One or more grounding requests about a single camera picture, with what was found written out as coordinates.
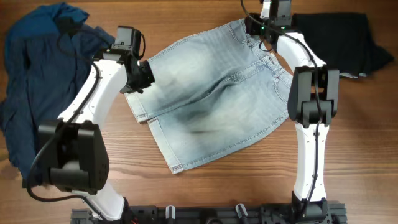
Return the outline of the light blue denim shorts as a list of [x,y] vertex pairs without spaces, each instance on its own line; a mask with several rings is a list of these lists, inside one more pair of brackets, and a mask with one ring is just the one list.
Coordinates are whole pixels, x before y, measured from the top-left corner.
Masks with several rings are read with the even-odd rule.
[[287,119],[292,76],[260,42],[239,19],[149,59],[154,83],[126,100],[172,173],[248,147]]

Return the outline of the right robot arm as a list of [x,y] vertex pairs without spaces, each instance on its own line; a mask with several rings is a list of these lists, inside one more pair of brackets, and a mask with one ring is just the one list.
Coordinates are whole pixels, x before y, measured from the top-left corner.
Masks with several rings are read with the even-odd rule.
[[326,67],[292,25],[290,1],[261,1],[259,14],[247,14],[246,32],[259,35],[287,62],[294,75],[287,107],[298,142],[297,177],[288,204],[261,208],[264,223],[340,223],[342,204],[326,200],[325,141],[337,112],[339,71]]

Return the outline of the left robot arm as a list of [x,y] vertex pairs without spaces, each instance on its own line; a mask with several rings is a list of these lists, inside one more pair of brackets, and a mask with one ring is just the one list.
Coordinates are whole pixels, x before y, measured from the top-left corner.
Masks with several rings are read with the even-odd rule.
[[108,182],[109,157],[101,134],[106,116],[118,94],[143,93],[155,82],[144,35],[119,26],[116,41],[88,59],[91,72],[68,106],[53,121],[39,126],[40,150],[26,180],[32,188],[52,185],[66,192],[64,200],[84,201],[92,223],[135,223],[127,200]]

